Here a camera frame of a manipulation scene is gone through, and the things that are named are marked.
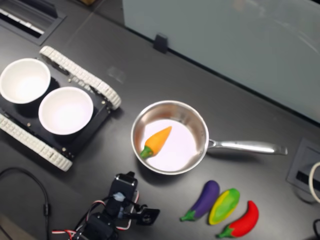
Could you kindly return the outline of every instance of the purple eggplant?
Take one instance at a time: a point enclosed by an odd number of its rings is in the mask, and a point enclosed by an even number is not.
[[[220,194],[220,187],[216,181],[208,181],[196,203],[190,208],[180,221],[196,221],[210,211]]]

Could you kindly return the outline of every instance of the white bowl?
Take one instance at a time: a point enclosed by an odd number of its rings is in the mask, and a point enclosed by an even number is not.
[[[0,94],[14,104],[27,104],[41,97],[50,85],[47,65],[34,58],[10,63],[0,75]]]
[[[69,135],[84,128],[94,112],[91,97],[76,87],[61,87],[50,92],[39,107],[39,120],[49,132]]]

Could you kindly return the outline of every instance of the white wall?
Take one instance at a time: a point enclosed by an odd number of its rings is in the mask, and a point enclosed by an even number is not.
[[[320,122],[320,5],[123,0],[125,25]]]

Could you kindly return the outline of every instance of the toy pepper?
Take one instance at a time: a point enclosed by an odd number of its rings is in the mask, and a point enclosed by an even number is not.
[[[240,193],[235,188],[230,188],[229,190],[223,192],[215,204],[213,205],[210,215],[209,215],[209,224],[215,225],[232,214],[232,212],[236,209],[240,198]]]
[[[143,159],[155,156],[164,146],[169,134],[171,132],[172,126],[169,126],[157,133],[153,134],[151,137],[145,141],[144,149],[140,153]]]
[[[248,208],[245,215],[226,226],[222,233],[216,237],[239,238],[249,233],[256,225],[259,218],[259,210],[253,201],[248,201]]]

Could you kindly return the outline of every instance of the green stem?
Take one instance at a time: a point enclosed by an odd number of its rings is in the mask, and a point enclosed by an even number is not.
[[[144,146],[144,149],[142,150],[142,152],[140,153],[140,156],[143,159],[149,158],[154,154],[154,152],[151,150],[150,147],[148,146]]]
[[[218,234],[216,237],[218,239],[222,239],[222,238],[234,238],[234,236],[232,235],[233,232],[233,228],[230,228],[229,225],[223,230],[222,233]]]
[[[189,211],[185,214],[185,216],[180,217],[180,221],[181,221],[181,222],[184,222],[184,221],[195,221],[195,220],[196,220],[196,219],[195,219],[195,214],[196,214],[196,211],[195,211],[195,210],[193,210],[193,211],[189,210]]]

